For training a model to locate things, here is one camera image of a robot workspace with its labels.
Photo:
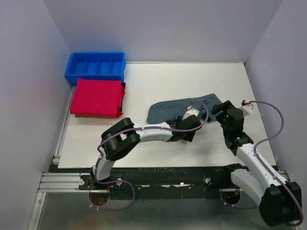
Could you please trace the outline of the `grey blue t shirt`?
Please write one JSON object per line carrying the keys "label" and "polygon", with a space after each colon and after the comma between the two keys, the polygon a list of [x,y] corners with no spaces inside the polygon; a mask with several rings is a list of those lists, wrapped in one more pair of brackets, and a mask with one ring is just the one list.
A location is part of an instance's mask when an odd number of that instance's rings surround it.
{"label": "grey blue t shirt", "polygon": [[208,121],[215,120],[215,116],[211,114],[211,110],[214,105],[221,104],[222,102],[214,93],[211,93],[197,98],[185,98],[155,103],[149,108],[146,122],[148,124],[159,124],[168,120],[176,120],[179,116],[184,115],[187,106],[192,102],[197,102],[192,105],[192,108],[199,110],[200,113],[198,117],[204,120],[206,117],[206,110],[199,101],[202,101],[208,108]]}

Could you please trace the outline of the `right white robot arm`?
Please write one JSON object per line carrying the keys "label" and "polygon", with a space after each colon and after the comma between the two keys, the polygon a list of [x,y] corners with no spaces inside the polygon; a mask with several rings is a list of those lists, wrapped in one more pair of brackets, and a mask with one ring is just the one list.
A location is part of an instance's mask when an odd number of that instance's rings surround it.
{"label": "right white robot arm", "polygon": [[212,114],[223,129],[228,149],[247,169],[238,168],[221,175],[223,186],[241,188],[259,208],[263,221],[270,227],[287,224],[300,226],[304,220],[301,187],[281,176],[260,154],[259,142],[243,131],[244,118],[253,110],[252,101],[236,108],[230,101],[214,105]]}

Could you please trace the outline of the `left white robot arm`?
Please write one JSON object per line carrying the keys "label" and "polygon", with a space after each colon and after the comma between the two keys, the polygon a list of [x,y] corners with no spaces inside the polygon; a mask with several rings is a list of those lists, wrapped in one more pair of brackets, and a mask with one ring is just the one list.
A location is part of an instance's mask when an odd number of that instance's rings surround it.
{"label": "left white robot arm", "polygon": [[120,120],[101,135],[97,147],[99,158],[92,167],[90,184],[95,189],[102,189],[115,162],[126,157],[138,144],[152,141],[191,142],[203,125],[196,115],[154,125],[138,125],[130,118]]}

